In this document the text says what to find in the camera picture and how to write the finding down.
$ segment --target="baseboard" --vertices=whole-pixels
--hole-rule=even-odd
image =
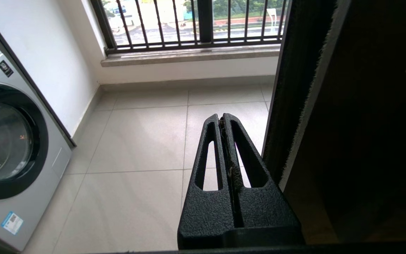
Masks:
[[[87,123],[89,121],[90,115],[92,112],[95,110],[98,102],[100,101],[101,96],[103,95],[104,91],[101,88],[101,85],[95,90],[95,93],[93,94],[92,99],[89,101],[87,104],[86,111],[82,115],[81,122],[79,122],[78,127],[76,128],[76,131],[74,132],[72,136],[72,140],[79,145],[79,140],[81,139],[82,133],[84,132],[85,127],[87,126]]]
[[[273,84],[275,75],[245,76],[245,77],[224,77],[209,79],[179,79],[156,82],[124,83],[100,85],[105,92],[136,91],[164,88],[195,88],[202,86],[221,85],[264,85]]]

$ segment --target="white wall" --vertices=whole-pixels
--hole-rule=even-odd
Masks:
[[[278,57],[101,67],[104,39],[89,0],[59,0],[100,84],[275,75]]]
[[[0,0],[0,32],[73,136],[98,83],[56,0]]]

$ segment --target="washing machine door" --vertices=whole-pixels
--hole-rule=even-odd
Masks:
[[[21,193],[35,181],[47,150],[40,109],[23,92],[0,83],[0,199]]]

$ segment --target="door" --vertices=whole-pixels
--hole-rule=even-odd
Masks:
[[[48,131],[37,105],[0,83],[0,199],[18,195],[38,177],[48,151]]]
[[[406,241],[406,1],[289,10],[267,168],[307,244]]]

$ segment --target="window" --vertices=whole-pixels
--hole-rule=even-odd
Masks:
[[[280,43],[287,9],[287,0],[91,2],[107,55]]]

